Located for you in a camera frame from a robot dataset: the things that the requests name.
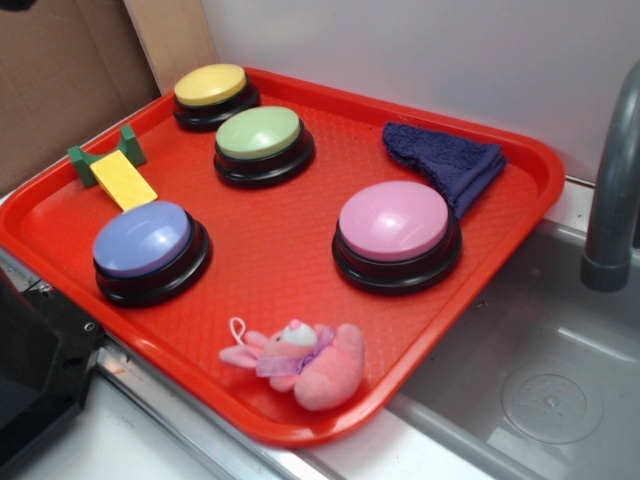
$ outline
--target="tray rim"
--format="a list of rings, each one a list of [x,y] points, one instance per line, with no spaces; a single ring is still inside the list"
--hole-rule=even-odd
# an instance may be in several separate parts
[[[496,142],[508,144],[513,148],[529,150],[540,160],[540,163],[528,165],[528,168],[535,170],[538,175],[535,177],[538,186],[536,202],[504,235],[489,255],[482,259],[474,274],[464,280],[460,289],[433,316],[430,325],[437,324],[440,328],[423,330],[380,381],[368,391],[362,401],[355,405],[349,405],[345,409],[336,410],[336,416],[329,420],[308,425],[274,422],[259,415],[259,412],[246,409],[240,402],[228,402],[223,410],[218,410],[216,405],[208,399],[219,396],[226,397],[228,394],[220,385],[214,384],[211,377],[190,367],[189,362],[176,358],[170,350],[162,351],[150,347],[145,340],[145,338],[149,338],[149,332],[132,327],[116,311],[88,296],[83,288],[70,281],[56,265],[21,242],[19,228],[17,228],[20,218],[23,218],[40,201],[47,198],[49,194],[47,192],[51,192],[52,189],[57,191],[77,179],[68,156],[63,157],[59,162],[19,187],[0,206],[0,244],[42,278],[51,282],[55,288],[60,289],[77,302],[81,308],[91,312],[101,323],[107,323],[108,326],[105,325],[105,328],[119,341],[127,344],[164,374],[177,381],[181,387],[191,392],[210,408],[218,411],[248,435],[260,441],[289,447],[316,444],[348,434],[384,407],[400,385],[428,354],[430,348],[433,348],[448,328],[455,323],[457,317],[536,227],[547,209],[559,198],[564,187],[564,167],[549,147],[520,134],[372,99],[275,73],[251,68],[247,68],[246,71],[260,90],[268,92],[272,97],[297,101],[297,97],[304,94],[306,100],[304,105],[306,106],[348,116],[353,120],[362,120],[370,125],[382,126],[388,121],[390,114],[394,114],[409,124],[421,124],[427,127],[438,125],[449,132],[466,135],[469,138],[490,136]],[[345,108],[350,105],[358,107],[356,109],[357,115],[344,114]],[[120,126],[127,123],[135,122],[136,132],[138,135],[142,135],[153,128],[153,119],[158,115],[158,112],[162,112],[162,115],[168,115],[172,110],[173,92],[169,92],[118,122],[103,134],[89,141],[83,148],[91,151],[105,144],[115,145]],[[482,280],[475,281],[477,277],[481,277]],[[180,372],[179,378],[175,375],[176,372]]]

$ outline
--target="pink button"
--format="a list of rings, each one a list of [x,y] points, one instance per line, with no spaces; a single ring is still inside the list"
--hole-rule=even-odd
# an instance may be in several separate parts
[[[417,182],[389,181],[359,191],[340,212],[347,246],[369,260],[415,258],[444,237],[449,210],[434,189]]]

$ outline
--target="yellow block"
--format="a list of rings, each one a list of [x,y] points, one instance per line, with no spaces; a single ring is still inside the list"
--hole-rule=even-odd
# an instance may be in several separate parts
[[[90,165],[102,189],[122,210],[153,202],[158,195],[120,150]]]

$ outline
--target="toy loop string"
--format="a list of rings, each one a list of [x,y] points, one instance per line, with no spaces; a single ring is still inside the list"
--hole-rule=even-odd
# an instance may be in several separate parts
[[[229,320],[229,328],[231,329],[231,335],[235,338],[238,345],[244,345],[244,341],[242,340],[242,336],[244,332],[247,331],[247,325],[240,317],[233,317]]]

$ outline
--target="cardboard box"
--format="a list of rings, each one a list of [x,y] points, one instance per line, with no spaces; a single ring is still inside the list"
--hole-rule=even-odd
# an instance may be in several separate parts
[[[0,195],[159,96],[124,4],[0,11]]]

